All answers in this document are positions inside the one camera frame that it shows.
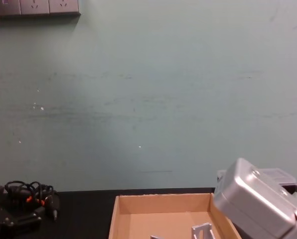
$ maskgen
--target power socket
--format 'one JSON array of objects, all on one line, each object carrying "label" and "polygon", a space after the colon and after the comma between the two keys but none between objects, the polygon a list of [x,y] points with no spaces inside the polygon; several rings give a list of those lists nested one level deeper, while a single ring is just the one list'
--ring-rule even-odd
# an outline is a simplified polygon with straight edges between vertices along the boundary
[{"label": "power socket", "polygon": [[21,15],[20,0],[0,0],[0,16]]},{"label": "power socket", "polygon": [[49,14],[49,0],[20,0],[21,15]]},{"label": "power socket", "polygon": [[80,14],[78,0],[49,0],[51,14]]}]

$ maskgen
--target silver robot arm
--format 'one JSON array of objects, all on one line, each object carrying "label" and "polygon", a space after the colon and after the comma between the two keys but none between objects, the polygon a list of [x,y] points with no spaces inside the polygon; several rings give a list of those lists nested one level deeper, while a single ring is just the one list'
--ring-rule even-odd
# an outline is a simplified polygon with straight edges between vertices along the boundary
[{"label": "silver robot arm", "polygon": [[297,239],[297,193],[243,158],[219,178],[214,204],[253,239]]}]

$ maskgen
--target cardboard box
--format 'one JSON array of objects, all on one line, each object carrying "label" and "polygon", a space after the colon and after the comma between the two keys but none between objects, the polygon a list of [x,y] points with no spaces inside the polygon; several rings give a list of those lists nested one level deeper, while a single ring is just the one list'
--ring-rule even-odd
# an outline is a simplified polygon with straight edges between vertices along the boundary
[{"label": "cardboard box", "polygon": [[216,239],[241,239],[213,205],[213,194],[116,197],[109,239],[191,239],[192,226],[211,223]]}]

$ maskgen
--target metal bracket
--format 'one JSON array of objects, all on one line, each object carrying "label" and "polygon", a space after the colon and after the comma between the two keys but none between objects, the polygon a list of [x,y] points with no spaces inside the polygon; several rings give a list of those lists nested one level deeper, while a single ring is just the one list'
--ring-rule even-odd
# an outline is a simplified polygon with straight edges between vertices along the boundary
[{"label": "metal bracket", "polygon": [[[200,232],[203,231],[203,239],[215,239],[212,225],[210,223],[204,223],[202,225],[192,227],[192,239],[199,239]],[[150,239],[162,239],[156,236],[150,236]]]}]

